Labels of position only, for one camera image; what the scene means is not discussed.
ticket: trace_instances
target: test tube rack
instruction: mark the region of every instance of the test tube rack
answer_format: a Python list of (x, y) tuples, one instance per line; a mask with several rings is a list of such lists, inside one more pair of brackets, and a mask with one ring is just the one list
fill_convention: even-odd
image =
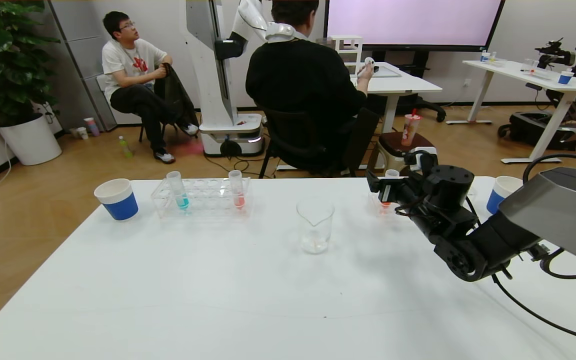
[(150, 198), (155, 205), (157, 214), (161, 219), (227, 219), (234, 217), (248, 217), (253, 209), (252, 188), (250, 178), (244, 177), (243, 207), (235, 207), (235, 199), (231, 192), (228, 178), (184, 178), (188, 198), (188, 206), (184, 209), (178, 207), (169, 181), (164, 178)]
[(358, 35), (334, 35), (330, 36), (334, 41), (334, 50), (339, 55), (356, 54), (355, 62), (344, 62), (346, 67), (354, 67), (352, 73), (357, 75), (364, 66), (362, 61), (362, 51), (364, 50), (364, 38)]

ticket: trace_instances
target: man in black sweater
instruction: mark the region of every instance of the man in black sweater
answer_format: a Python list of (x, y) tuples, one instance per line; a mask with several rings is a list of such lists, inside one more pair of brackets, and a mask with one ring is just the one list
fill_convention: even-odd
[[(319, 0), (273, 0), (272, 18), (307, 38), (313, 31)], [(259, 105), (281, 112), (307, 112), (317, 123), (320, 140), (333, 157), (348, 146), (354, 117), (366, 103), (373, 67), (364, 69), (357, 86), (333, 49), (295, 38), (265, 43), (250, 59), (246, 92)]]

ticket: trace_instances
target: red liquid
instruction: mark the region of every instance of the red liquid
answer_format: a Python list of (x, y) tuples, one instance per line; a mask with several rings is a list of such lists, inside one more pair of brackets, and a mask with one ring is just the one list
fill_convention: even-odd
[(241, 209), (246, 205), (246, 198), (244, 198), (243, 194), (239, 194), (235, 196), (235, 207)]

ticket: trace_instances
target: white robot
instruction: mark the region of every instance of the white robot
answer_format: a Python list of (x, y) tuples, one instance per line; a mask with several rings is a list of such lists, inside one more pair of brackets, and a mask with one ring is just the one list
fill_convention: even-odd
[(226, 38), (223, 9), (221, 0), (180, 4), (180, 30), (199, 84), (203, 151), (208, 156), (258, 155), (264, 151), (262, 116), (237, 113), (229, 59), (244, 53), (250, 37), (265, 41), (268, 24), (261, 0), (240, 0)]

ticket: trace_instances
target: white table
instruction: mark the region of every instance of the white table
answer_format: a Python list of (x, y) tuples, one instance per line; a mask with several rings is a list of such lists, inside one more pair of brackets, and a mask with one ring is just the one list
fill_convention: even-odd
[[(490, 278), (459, 280), (407, 218), (369, 211), (365, 178), (253, 180), (247, 221), (160, 221), (99, 207), (0, 311), (0, 360), (576, 360), (576, 337)], [(475, 180), (480, 216), (493, 178)], [(333, 199), (331, 244), (302, 252), (299, 199)], [(562, 255), (553, 269), (576, 273)], [(576, 281), (512, 260), (503, 284), (576, 330)]]
[[(499, 75), (505, 75), (510, 78), (514, 78), (517, 80), (521, 80), (525, 83), (539, 85), (540, 87), (562, 92), (564, 95), (557, 106), (554, 114), (552, 115), (552, 119), (549, 121), (548, 125), (546, 126), (543, 134), (541, 135), (537, 145), (535, 145), (534, 150), (530, 154), (530, 157), (522, 157), (522, 158), (512, 158), (512, 159), (502, 159), (501, 162), (504, 164), (525, 164), (531, 163), (535, 159), (544, 155), (544, 151), (548, 148), (548, 145), (551, 143), (553, 136), (557, 132), (558, 127), (562, 123), (564, 117), (566, 116), (567, 112), (569, 111), (570, 105), (574, 102), (576, 98), (576, 77), (573, 77), (570, 80), (569, 84), (559, 84), (559, 77), (554, 76), (551, 80), (540, 79), (539, 77), (535, 77), (532, 75), (527, 75), (525, 72), (521, 71), (522, 64), (516, 61), (508, 61), (505, 67), (497, 67), (493, 66), (489, 63), (483, 63), (478, 60), (465, 60), (463, 62), (467, 66), (473, 66), (474, 68), (479, 68), (486, 71), (486, 75), (484, 76), (483, 82), (481, 84), (481, 88), (478, 92), (477, 98), (472, 106), (472, 110), (468, 116), (468, 120), (466, 121), (446, 121), (446, 124), (477, 124), (477, 123), (491, 123), (491, 121), (486, 120), (476, 120), (477, 114), (480, 112), (482, 108), (482, 102), (486, 97), (486, 93), (489, 89), (490, 82), (492, 80), (492, 76), (494, 73), (498, 73)], [(547, 159), (545, 162), (561, 162), (560, 159)]]
[[(400, 96), (408, 96), (422, 93), (441, 92), (443, 89), (420, 77), (410, 75), (400, 70), (397, 66), (389, 63), (375, 63), (380, 68), (401, 74), (401, 77), (373, 77), (368, 84), (368, 93), (387, 96), (386, 114), (383, 118), (384, 133), (393, 132), (393, 123), (397, 112), (397, 104)], [(350, 77), (353, 84), (357, 84), (357, 77)]]

